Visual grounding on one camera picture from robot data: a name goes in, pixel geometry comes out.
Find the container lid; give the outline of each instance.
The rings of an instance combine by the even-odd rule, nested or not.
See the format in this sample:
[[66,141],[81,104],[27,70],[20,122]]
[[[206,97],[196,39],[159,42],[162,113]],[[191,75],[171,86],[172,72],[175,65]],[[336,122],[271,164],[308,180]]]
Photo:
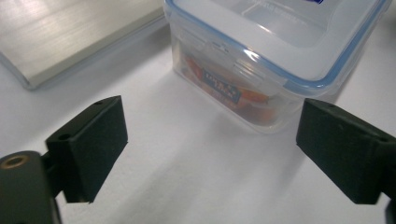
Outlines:
[[333,84],[388,2],[166,0],[235,47],[250,50],[253,61],[291,81],[290,89],[317,91]]

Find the clear plastic container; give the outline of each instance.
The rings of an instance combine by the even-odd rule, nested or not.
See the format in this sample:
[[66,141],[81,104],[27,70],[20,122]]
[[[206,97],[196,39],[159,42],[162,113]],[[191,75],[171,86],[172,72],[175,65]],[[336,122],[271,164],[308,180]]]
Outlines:
[[175,70],[273,133],[337,92],[391,0],[165,0]]

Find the white table surface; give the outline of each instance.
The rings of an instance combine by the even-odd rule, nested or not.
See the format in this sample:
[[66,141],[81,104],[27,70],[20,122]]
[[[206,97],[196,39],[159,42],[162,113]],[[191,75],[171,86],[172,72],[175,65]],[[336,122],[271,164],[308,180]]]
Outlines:
[[[57,197],[64,223],[385,223],[385,195],[352,203],[295,146],[298,117],[281,133],[255,133],[174,73],[167,26],[144,33],[37,91],[0,64],[0,157],[44,153],[77,113],[122,96],[129,144],[94,203]],[[392,3],[335,104],[396,135],[395,84]]]

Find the blue lid rim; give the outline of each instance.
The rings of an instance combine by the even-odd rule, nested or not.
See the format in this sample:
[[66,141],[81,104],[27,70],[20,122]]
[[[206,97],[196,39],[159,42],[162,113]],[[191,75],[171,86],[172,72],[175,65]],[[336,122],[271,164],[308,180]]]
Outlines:
[[[225,41],[227,41],[227,42],[231,43],[232,45],[234,45],[238,50],[243,51],[245,49],[248,49],[248,50],[251,50],[251,51],[254,52],[254,49],[250,49],[250,48],[240,44],[239,42],[237,42],[236,40],[232,39],[231,37],[225,35],[224,33],[220,32],[217,29],[213,28],[212,26],[208,25],[207,23],[205,23],[203,21],[200,21],[196,17],[194,17],[191,14],[187,13],[186,11],[184,11],[183,9],[181,9],[180,7],[177,6],[174,3],[174,0],[164,0],[164,1],[170,7],[174,8],[177,11],[177,13],[180,14],[185,19],[187,19],[189,21],[192,21],[194,23],[198,23],[200,26],[203,26],[204,28],[206,28],[210,32],[215,33],[220,38],[225,39]],[[380,1],[378,6],[376,7],[376,10],[374,10],[374,12],[368,18],[368,20],[366,20],[366,22],[362,25],[362,27],[359,29],[359,31],[352,38],[351,42],[346,47],[346,49],[341,53],[341,55],[339,56],[337,61],[335,61],[334,65],[330,69],[329,73],[324,78],[322,78],[320,80],[310,81],[310,80],[306,80],[306,79],[302,79],[300,77],[297,77],[294,74],[292,74],[292,73],[280,68],[276,64],[274,64],[274,63],[270,62],[269,60],[265,59],[260,54],[258,54],[259,57],[257,58],[257,60],[259,61],[260,64],[264,65],[265,67],[267,67],[268,69],[270,69],[274,73],[278,74],[279,76],[281,76],[283,78],[286,78],[288,80],[288,82],[287,82],[287,84],[285,84],[285,88],[290,89],[291,91],[296,91],[296,85],[300,86],[300,87],[303,87],[303,88],[307,88],[307,89],[311,89],[311,90],[317,90],[317,91],[325,89],[326,87],[331,85],[335,81],[335,79],[338,77],[340,71],[344,68],[344,66],[346,65],[349,57],[354,52],[355,48],[359,45],[359,43],[363,39],[364,35],[366,34],[366,31],[370,28],[372,23],[375,21],[375,18],[381,12],[381,9],[383,8],[383,6],[385,5],[386,2],[387,2],[387,0],[381,0]]]

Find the package label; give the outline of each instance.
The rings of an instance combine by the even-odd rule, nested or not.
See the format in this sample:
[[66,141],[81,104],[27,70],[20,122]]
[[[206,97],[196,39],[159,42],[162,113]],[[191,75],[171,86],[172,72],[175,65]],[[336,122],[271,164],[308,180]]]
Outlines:
[[222,96],[238,104],[241,92],[235,86],[220,80],[216,75],[208,73],[205,69],[203,72],[203,81]]

